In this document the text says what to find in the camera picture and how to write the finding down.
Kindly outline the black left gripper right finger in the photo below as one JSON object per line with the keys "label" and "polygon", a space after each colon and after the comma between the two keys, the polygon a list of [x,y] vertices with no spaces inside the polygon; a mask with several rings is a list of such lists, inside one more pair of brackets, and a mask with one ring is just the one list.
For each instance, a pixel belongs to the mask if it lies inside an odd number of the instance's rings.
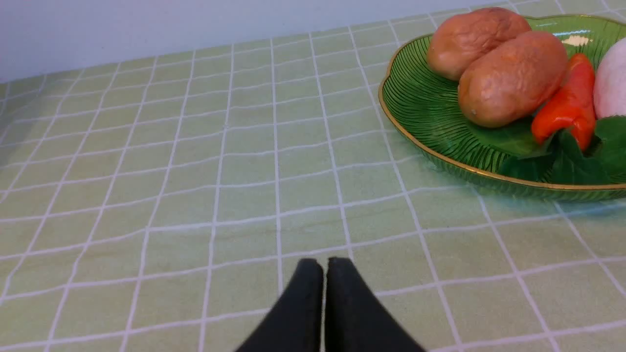
{"label": "black left gripper right finger", "polygon": [[327,266],[327,352],[424,352],[380,303],[349,258]]}

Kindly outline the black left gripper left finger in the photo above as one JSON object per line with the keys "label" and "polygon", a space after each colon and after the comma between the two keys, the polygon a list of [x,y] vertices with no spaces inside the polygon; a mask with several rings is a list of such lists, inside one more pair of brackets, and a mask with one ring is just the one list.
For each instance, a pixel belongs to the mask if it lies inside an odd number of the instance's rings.
{"label": "black left gripper left finger", "polygon": [[237,351],[318,352],[323,289],[322,266],[300,259],[280,298]]}

